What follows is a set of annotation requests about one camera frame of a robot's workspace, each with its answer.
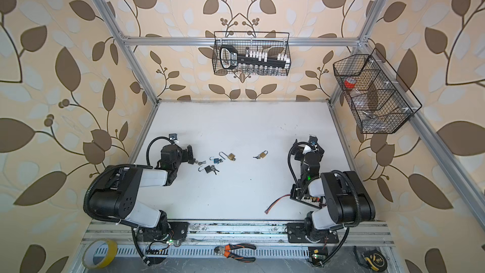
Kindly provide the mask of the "brass padlock long shackle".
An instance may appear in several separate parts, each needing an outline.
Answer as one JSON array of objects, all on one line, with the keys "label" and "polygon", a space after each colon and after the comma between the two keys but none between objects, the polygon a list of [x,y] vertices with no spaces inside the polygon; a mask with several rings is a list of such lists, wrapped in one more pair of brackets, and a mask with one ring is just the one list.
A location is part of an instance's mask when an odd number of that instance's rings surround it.
[{"label": "brass padlock long shackle", "polygon": [[224,152],[219,152],[219,155],[222,156],[222,157],[224,157],[227,160],[230,160],[230,161],[235,161],[236,160],[236,156],[234,154],[232,154],[232,153],[226,154]]}]

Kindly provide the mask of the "brass padlock with key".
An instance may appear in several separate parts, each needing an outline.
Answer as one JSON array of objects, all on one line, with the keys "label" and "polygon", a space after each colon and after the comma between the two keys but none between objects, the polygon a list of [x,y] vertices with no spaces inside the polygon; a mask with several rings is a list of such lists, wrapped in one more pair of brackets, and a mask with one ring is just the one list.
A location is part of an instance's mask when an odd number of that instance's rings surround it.
[{"label": "brass padlock with key", "polygon": [[268,151],[267,150],[264,150],[263,152],[261,152],[260,154],[254,156],[255,159],[263,159],[267,156],[268,154]]}]

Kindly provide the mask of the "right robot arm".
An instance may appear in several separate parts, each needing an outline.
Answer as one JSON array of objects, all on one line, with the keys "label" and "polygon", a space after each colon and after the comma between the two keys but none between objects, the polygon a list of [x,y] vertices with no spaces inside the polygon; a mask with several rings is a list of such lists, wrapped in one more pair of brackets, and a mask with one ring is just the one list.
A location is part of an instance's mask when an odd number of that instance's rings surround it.
[{"label": "right robot arm", "polygon": [[303,222],[287,224],[289,243],[338,243],[338,230],[375,219],[375,205],[355,171],[320,171],[324,153],[313,136],[290,148],[287,163],[294,184],[289,198],[313,210]]}]

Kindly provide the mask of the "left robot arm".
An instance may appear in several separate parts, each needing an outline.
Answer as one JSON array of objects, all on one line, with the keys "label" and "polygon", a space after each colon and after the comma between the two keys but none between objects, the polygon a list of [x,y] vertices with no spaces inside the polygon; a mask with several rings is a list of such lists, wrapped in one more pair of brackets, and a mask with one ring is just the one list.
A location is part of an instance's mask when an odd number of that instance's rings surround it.
[{"label": "left robot arm", "polygon": [[177,178],[180,165],[193,164],[193,148],[183,149],[174,135],[153,139],[146,152],[147,163],[108,166],[88,187],[84,212],[96,221],[131,228],[134,242],[182,242],[188,235],[187,222],[172,222],[166,212],[139,201],[145,187],[168,187]]}]

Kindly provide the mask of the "black padlock with keys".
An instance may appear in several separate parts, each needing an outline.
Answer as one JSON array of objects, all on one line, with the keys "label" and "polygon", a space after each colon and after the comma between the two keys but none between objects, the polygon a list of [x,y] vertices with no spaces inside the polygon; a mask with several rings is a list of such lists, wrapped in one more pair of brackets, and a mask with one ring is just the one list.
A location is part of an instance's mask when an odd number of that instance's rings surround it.
[{"label": "black padlock with keys", "polygon": [[208,165],[206,167],[199,167],[198,168],[198,171],[199,172],[206,172],[207,174],[208,173],[214,173],[215,175],[217,175],[217,173],[219,173],[219,170],[214,166],[214,165]]}]

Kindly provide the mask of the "blue small padlock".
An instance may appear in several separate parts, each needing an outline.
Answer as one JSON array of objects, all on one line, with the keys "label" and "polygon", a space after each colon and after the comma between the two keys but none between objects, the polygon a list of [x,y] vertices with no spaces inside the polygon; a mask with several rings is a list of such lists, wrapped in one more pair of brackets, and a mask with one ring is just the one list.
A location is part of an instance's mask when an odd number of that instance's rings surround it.
[{"label": "blue small padlock", "polygon": [[214,164],[220,164],[220,163],[223,163],[223,159],[222,158],[218,158],[218,157],[211,157],[210,160],[214,163]]}]

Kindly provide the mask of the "black connector board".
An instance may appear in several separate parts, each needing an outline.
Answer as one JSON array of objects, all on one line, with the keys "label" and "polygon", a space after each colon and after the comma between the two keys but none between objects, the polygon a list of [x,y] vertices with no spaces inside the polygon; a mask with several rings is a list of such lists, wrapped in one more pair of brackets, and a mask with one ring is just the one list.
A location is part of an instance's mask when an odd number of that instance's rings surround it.
[{"label": "black connector board", "polygon": [[323,197],[311,197],[308,195],[308,192],[302,194],[302,189],[296,184],[293,184],[289,198],[295,202],[299,202],[315,209],[322,209],[323,207],[327,206],[323,200]]}]

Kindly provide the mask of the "red cap bottle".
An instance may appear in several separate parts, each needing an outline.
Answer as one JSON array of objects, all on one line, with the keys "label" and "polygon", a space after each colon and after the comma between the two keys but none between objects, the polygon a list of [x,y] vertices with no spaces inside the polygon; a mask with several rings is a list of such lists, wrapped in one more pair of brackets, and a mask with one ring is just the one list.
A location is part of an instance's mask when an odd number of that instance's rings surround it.
[{"label": "red cap bottle", "polygon": [[354,77],[347,77],[344,80],[344,87],[346,91],[351,91],[355,88],[357,80]]}]

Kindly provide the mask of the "socket set black holder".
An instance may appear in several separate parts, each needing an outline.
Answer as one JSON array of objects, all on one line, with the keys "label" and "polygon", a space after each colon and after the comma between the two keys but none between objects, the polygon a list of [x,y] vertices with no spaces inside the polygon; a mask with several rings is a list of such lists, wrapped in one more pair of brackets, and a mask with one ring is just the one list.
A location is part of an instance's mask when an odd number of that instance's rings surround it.
[{"label": "socket set black holder", "polygon": [[243,49],[239,52],[234,46],[222,45],[219,49],[219,62],[225,70],[252,72],[282,72],[290,69],[291,60],[280,53],[276,58],[269,52]]}]

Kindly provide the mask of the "yellow black tape measure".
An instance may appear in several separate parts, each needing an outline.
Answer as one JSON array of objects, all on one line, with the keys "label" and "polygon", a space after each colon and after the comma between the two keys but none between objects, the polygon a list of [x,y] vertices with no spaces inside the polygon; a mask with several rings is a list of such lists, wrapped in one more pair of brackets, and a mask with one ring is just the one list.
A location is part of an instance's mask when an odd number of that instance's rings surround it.
[{"label": "yellow black tape measure", "polygon": [[385,272],[388,269],[387,259],[378,250],[360,252],[357,246],[354,246],[353,252],[357,263],[363,268],[371,269],[375,272]]}]

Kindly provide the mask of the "yellow tape roll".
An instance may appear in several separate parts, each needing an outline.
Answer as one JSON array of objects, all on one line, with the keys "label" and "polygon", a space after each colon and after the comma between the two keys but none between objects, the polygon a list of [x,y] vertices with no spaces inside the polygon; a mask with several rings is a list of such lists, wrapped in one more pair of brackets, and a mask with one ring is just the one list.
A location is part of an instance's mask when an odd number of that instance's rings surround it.
[{"label": "yellow tape roll", "polygon": [[115,259],[117,248],[114,240],[93,241],[83,253],[82,264],[87,269],[103,269]]}]

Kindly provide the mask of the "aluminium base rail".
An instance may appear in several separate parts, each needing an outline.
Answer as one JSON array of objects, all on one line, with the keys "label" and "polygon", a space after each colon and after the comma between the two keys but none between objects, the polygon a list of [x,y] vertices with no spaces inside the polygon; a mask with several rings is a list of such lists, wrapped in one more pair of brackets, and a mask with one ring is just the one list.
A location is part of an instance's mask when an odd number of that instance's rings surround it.
[{"label": "aluminium base rail", "polygon": [[[307,259],[312,250],[320,247],[331,251],[338,243],[289,243],[286,226],[297,221],[189,221],[188,235],[180,243],[139,241],[141,251],[157,258],[213,258],[218,246],[251,243],[256,249],[236,250],[244,257],[257,259]],[[384,222],[364,222],[348,233],[338,230],[344,247],[354,246],[389,252],[395,247],[388,226]]]}]

